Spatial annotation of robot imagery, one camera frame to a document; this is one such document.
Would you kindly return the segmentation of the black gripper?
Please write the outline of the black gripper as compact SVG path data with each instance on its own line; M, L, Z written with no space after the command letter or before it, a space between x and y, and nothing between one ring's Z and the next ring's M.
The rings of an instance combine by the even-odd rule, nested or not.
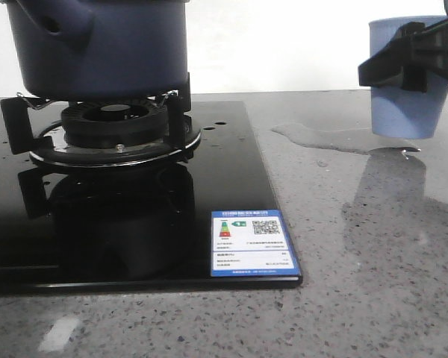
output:
M358 67L358 81L366 87L396 87L426 92L426 70L448 80L448 20L425 26L407 22L390 41Z

